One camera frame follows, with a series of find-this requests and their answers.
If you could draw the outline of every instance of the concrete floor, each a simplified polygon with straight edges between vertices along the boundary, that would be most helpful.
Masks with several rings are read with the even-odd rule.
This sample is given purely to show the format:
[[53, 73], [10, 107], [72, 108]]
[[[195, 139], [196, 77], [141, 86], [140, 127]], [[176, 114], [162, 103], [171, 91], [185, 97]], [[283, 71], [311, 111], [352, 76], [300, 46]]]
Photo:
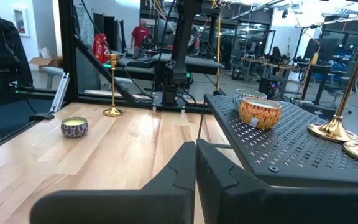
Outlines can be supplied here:
[[[203, 96], [205, 93], [212, 94], [215, 90], [215, 86], [211, 83], [211, 81], [207, 78], [207, 76], [213, 81], [216, 82], [216, 76], [215, 75], [204, 75], [200, 73], [194, 73], [194, 83], [190, 87], [190, 93], [196, 98], [196, 100], [203, 100]], [[33, 79], [34, 79], [34, 85], [36, 88], [45, 88], [47, 83], [47, 76], [44, 73], [39, 73], [37, 71], [33, 71]], [[53, 80], [53, 89], [56, 90], [57, 86], [59, 84], [60, 79], [58, 77], [54, 78]], [[105, 80], [103, 77], [101, 77], [101, 82], [103, 84], [102, 88], [104, 90], [108, 90], [109, 85], [108, 81]], [[135, 80], [135, 82], [143, 88], [150, 88], [151, 82], [145, 81], [145, 80]], [[139, 93], [140, 91], [135, 87], [134, 84], [126, 84], [128, 89], [132, 94]], [[220, 88], [223, 92], [227, 95], [233, 95], [235, 90], [238, 88], [247, 88], [250, 90], [257, 90], [259, 83], [257, 83], [255, 80], [251, 80], [249, 82], [245, 82], [244, 80], [232, 80], [229, 76], [229, 73], [227, 72], [224, 75], [221, 75], [220, 79]], [[308, 87], [308, 92], [306, 94], [305, 100], [314, 100], [316, 97], [316, 93], [318, 91], [319, 83], [310, 83]], [[287, 91], [297, 91], [298, 90], [298, 84], [290, 82], [287, 85]], [[330, 106], [333, 97], [330, 96], [326, 91], [323, 91], [323, 95], [320, 99], [320, 104], [324, 106]], [[337, 98], [337, 103], [339, 104], [341, 102], [341, 98]], [[357, 94], [353, 94], [349, 97], [349, 100], [347, 102], [347, 110], [345, 110], [343, 117], [344, 117], [344, 125], [345, 127], [356, 133], [358, 135], [358, 92]]]

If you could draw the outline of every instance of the black perforated plate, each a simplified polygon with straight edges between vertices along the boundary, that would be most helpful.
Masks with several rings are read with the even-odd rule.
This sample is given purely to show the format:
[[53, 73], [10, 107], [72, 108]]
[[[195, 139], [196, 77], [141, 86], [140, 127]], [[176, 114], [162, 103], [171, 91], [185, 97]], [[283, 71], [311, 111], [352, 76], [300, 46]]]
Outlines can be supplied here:
[[324, 120], [291, 104], [282, 104], [282, 118], [272, 129], [244, 124], [231, 96], [205, 95], [220, 127], [243, 167], [271, 185], [290, 187], [358, 186], [358, 160], [342, 144], [308, 132]]

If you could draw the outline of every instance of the light wood tabletop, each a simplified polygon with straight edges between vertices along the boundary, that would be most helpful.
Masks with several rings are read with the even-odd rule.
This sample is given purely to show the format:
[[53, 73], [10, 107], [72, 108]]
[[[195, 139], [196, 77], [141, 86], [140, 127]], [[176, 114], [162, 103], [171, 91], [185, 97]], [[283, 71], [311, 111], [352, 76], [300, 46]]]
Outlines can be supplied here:
[[[0, 223], [28, 223], [33, 204], [63, 189], [140, 189], [167, 164], [185, 141], [195, 141], [200, 114], [121, 108], [108, 118], [101, 105], [72, 103], [0, 147]], [[81, 116], [89, 131], [68, 139], [63, 119]], [[228, 144], [212, 115], [206, 115], [201, 137]], [[232, 149], [220, 149], [240, 165]], [[195, 223], [204, 223], [196, 193]]]

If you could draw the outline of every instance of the black jacket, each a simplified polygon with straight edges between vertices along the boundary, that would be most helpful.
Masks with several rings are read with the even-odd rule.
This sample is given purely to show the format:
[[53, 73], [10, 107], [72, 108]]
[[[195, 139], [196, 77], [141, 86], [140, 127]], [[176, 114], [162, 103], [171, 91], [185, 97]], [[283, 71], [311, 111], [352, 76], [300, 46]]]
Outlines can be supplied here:
[[[21, 86], [32, 86], [33, 80], [30, 71], [29, 62], [24, 52], [22, 41], [19, 32], [15, 28], [14, 24], [10, 21], [1, 19], [1, 25], [4, 28], [5, 40], [8, 46], [13, 50], [16, 57], [20, 60], [21, 74], [17, 77], [17, 82]], [[19, 100], [14, 95], [0, 95], [0, 105], [11, 103]]]

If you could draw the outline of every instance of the red bag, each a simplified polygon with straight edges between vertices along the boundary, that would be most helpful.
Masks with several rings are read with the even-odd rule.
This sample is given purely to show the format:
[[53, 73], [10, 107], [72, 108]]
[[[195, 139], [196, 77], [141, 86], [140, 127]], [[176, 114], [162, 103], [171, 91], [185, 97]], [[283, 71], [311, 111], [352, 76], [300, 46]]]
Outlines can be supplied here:
[[105, 34], [96, 35], [93, 41], [93, 53], [96, 59], [100, 61], [100, 63], [106, 63], [109, 60], [109, 56], [107, 55], [109, 50], [104, 45], [103, 40], [105, 43], [107, 43]]

